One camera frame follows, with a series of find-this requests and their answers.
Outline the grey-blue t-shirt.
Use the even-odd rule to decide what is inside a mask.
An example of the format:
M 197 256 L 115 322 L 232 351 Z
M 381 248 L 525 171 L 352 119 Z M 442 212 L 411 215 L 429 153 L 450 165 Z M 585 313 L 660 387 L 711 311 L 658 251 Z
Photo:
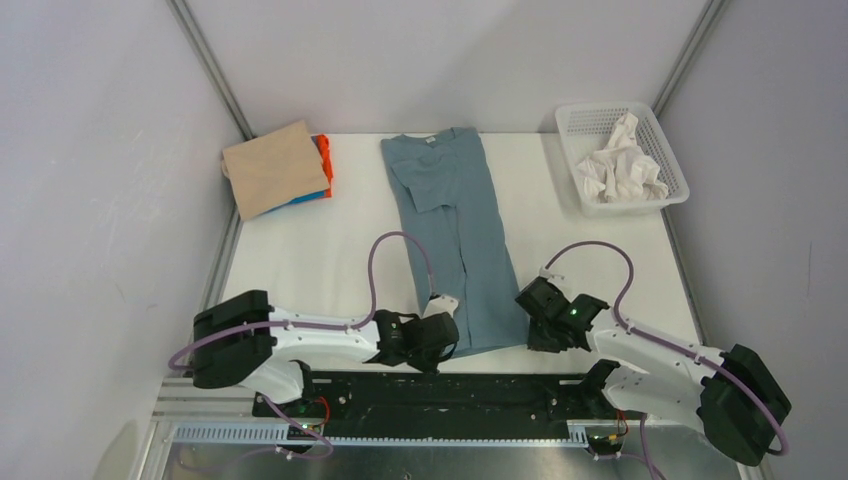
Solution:
M 432 293 L 459 302 L 456 355 L 524 343 L 528 318 L 477 130 L 398 135 L 380 149 L 401 228 L 418 242 L 408 258 L 419 305 Z

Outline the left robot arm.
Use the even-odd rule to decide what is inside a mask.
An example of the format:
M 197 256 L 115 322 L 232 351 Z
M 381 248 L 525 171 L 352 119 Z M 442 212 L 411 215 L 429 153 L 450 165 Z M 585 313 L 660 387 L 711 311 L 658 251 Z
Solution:
M 199 389 L 246 387 L 302 416 L 316 399 L 309 360 L 437 372 L 459 343 L 458 306 L 457 299 L 434 294 L 421 315 L 381 309 L 361 318 L 309 316 L 274 307 L 267 292 L 250 290 L 194 317 L 192 382 Z

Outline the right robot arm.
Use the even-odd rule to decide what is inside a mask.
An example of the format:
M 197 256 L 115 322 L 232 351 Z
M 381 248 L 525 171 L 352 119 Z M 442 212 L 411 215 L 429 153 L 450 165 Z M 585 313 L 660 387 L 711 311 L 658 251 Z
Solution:
M 757 466 L 791 412 L 785 392 L 748 347 L 722 351 L 621 321 L 607 302 L 587 294 L 568 299 L 543 277 L 516 301 L 530 317 L 529 349 L 598 355 L 580 392 L 582 407 L 594 417 L 615 409 L 647 413 L 704 435 L 740 464 Z

